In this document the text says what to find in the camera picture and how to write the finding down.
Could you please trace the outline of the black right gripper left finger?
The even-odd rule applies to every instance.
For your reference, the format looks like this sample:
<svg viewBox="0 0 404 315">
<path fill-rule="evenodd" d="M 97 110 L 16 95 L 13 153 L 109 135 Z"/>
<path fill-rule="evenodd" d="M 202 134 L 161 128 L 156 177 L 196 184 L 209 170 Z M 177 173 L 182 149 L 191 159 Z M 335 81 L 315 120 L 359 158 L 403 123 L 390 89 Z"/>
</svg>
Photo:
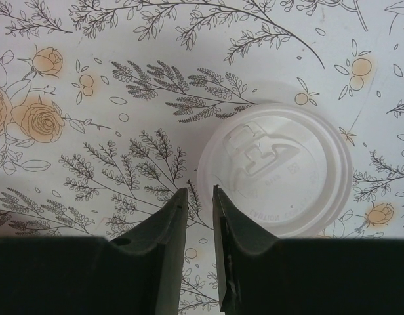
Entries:
<svg viewBox="0 0 404 315">
<path fill-rule="evenodd" d="M 109 314 L 177 314 L 188 193 L 180 188 L 164 206 L 110 242 Z"/>
</svg>

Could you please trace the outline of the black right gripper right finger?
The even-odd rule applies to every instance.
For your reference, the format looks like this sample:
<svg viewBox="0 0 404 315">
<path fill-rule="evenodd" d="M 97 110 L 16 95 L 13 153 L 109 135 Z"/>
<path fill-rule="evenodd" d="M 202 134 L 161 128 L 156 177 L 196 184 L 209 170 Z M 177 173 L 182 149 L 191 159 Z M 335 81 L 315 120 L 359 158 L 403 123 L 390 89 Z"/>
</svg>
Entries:
<svg viewBox="0 0 404 315">
<path fill-rule="evenodd" d="M 268 270 L 278 238 L 240 211 L 218 185 L 212 215 L 220 311 L 267 314 L 279 283 Z"/>
</svg>

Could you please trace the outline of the white plastic coffee lid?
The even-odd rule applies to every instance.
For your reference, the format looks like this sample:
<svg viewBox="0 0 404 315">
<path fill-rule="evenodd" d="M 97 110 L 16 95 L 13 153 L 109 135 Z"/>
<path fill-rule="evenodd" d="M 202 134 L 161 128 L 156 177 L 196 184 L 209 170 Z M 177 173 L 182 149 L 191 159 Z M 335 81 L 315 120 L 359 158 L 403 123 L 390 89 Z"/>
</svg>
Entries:
<svg viewBox="0 0 404 315">
<path fill-rule="evenodd" d="M 204 147 L 197 191 L 206 211 L 221 188 L 246 216 L 281 237 L 315 236 L 350 196 L 349 149 L 323 116 L 257 105 L 222 122 Z"/>
</svg>

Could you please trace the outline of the floral patterned table mat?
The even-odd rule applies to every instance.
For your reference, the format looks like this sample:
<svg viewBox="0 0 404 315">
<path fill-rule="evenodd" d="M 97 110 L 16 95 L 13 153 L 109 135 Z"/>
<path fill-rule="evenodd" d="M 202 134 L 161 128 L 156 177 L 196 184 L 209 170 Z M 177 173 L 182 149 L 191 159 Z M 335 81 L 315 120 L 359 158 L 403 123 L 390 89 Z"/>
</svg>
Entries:
<svg viewBox="0 0 404 315">
<path fill-rule="evenodd" d="M 0 1 L 0 236 L 115 238 L 186 187 L 178 311 L 218 314 L 197 165 L 268 102 L 351 153 L 319 236 L 404 239 L 404 1 Z"/>
</svg>

